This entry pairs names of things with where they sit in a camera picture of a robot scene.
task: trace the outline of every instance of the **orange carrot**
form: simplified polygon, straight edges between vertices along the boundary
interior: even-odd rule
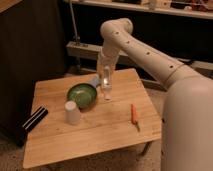
[[[136,108],[133,104],[131,104],[131,116],[132,124],[136,124],[138,122],[138,115],[136,112]]]

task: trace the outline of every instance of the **wooden table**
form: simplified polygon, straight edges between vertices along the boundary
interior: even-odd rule
[[[160,139],[160,116],[134,69],[115,71],[111,100],[104,100],[98,88],[94,107],[82,114],[80,124],[69,125],[64,109],[67,91],[93,76],[89,74],[36,83],[32,112],[44,106],[49,114],[28,135],[24,168]],[[139,113],[140,132],[131,124],[131,103]]]
[[[21,1],[22,0],[0,0],[0,13]]]

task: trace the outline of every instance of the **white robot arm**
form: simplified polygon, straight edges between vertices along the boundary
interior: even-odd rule
[[[124,51],[167,90],[163,109],[162,171],[213,170],[213,81],[133,38],[129,19],[106,21],[97,71],[106,98],[119,51]]]

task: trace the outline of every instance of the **white cup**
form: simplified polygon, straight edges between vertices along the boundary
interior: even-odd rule
[[[65,104],[66,119],[69,124],[77,125],[81,120],[81,112],[74,101]]]

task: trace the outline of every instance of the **concrete floor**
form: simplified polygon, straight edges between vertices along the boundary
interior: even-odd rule
[[[165,92],[148,89],[147,92],[159,114],[162,113]],[[29,171],[160,171],[161,141],[155,141],[146,156],[141,157],[144,144],[90,155],[49,166],[27,169]],[[0,170],[19,171],[22,168],[24,147],[0,139]]]

